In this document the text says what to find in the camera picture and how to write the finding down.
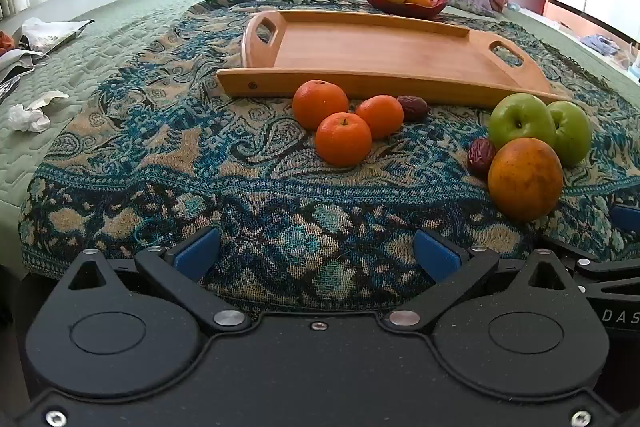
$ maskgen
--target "wooden tray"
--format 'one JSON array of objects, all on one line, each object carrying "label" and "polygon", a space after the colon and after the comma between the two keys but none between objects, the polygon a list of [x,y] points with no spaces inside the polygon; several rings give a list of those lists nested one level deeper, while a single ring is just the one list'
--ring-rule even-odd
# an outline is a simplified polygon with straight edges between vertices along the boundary
[{"label": "wooden tray", "polygon": [[[263,42],[258,29],[270,36]],[[504,46],[522,65],[492,52]],[[432,103],[495,107],[514,92],[545,103],[553,94],[542,70],[501,36],[389,15],[320,10],[263,11],[242,38],[243,68],[219,70],[229,96],[293,97],[314,78],[342,87],[349,98],[421,96]]]}]

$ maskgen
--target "tray handle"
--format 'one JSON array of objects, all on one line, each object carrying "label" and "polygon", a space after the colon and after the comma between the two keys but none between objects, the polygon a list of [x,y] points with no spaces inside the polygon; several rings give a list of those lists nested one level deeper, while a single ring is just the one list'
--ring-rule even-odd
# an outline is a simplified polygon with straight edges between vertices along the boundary
[{"label": "tray handle", "polygon": [[[471,31],[469,36],[474,44],[477,45],[481,54],[509,75],[518,86],[524,89],[551,92],[549,82],[539,65],[515,42],[491,32]],[[519,66],[507,64],[494,53],[494,49],[498,46],[507,48],[522,61],[522,64]]]},{"label": "tray handle", "polygon": [[[258,36],[260,26],[270,31],[268,42]],[[243,68],[273,68],[286,28],[287,21],[275,10],[265,10],[253,16],[242,38]]]}]

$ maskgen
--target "blue cloth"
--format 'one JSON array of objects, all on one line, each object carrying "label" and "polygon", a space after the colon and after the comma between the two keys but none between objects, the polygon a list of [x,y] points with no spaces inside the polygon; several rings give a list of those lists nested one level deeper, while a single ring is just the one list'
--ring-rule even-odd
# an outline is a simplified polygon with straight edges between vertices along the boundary
[{"label": "blue cloth", "polygon": [[607,39],[604,35],[587,35],[581,38],[580,42],[605,57],[615,55],[620,51],[620,46],[614,41]]}]

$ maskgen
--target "tray handle hole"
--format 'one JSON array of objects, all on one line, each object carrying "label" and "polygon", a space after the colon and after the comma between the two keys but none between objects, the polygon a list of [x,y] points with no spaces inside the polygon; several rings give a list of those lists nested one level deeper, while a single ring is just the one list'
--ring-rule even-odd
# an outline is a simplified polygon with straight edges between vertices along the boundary
[{"label": "tray handle hole", "polygon": [[265,44],[270,44],[273,39],[273,33],[275,28],[272,28],[270,25],[267,25],[266,22],[262,22],[256,29],[255,34],[258,35],[258,38],[264,42]]},{"label": "tray handle hole", "polygon": [[499,41],[492,42],[489,46],[497,57],[501,58],[508,66],[517,68],[523,64],[522,59],[514,54],[510,49],[503,46]]}]

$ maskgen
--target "green apple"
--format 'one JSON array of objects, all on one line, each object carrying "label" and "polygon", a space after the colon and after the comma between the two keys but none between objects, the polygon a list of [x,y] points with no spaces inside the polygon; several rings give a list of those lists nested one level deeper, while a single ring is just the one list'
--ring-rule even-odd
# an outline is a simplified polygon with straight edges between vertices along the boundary
[{"label": "green apple", "polygon": [[564,167],[578,165],[591,149],[591,125],[583,110],[575,103],[559,100],[548,106],[556,124],[554,151]]},{"label": "green apple", "polygon": [[497,150],[516,138],[537,138],[554,146],[556,126],[542,100],[526,92],[510,94],[495,106],[487,125]]}]

